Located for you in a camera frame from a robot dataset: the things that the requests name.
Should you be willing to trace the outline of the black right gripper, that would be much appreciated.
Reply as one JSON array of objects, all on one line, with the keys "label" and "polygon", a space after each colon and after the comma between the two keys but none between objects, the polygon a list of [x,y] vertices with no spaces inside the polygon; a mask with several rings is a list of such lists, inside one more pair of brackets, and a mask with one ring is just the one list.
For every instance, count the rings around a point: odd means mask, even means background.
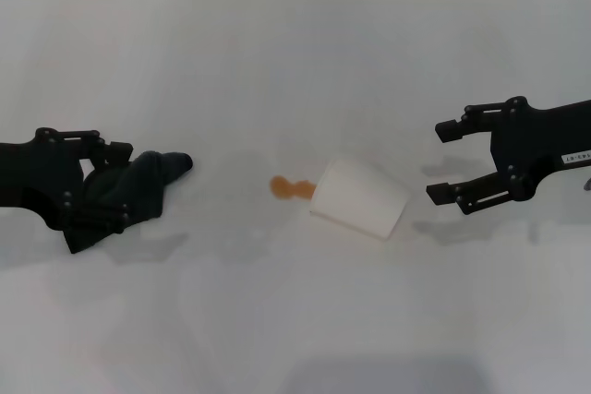
[{"label": "black right gripper", "polygon": [[435,205],[456,204],[464,215],[529,200],[549,175],[590,165],[589,101],[546,110],[530,106],[524,97],[467,105],[458,121],[437,123],[435,132],[442,143],[491,132],[497,173],[426,187]]}]

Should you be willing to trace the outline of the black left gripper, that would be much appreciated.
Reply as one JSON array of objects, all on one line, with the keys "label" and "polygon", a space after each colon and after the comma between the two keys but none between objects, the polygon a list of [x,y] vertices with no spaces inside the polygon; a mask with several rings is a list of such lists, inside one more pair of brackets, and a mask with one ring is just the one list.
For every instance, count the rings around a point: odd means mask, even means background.
[{"label": "black left gripper", "polygon": [[94,167],[128,166],[133,146],[107,143],[98,130],[39,128],[32,140],[1,145],[1,206],[38,214],[51,229],[62,229],[72,255],[131,224],[129,197],[87,187],[81,160]]}]

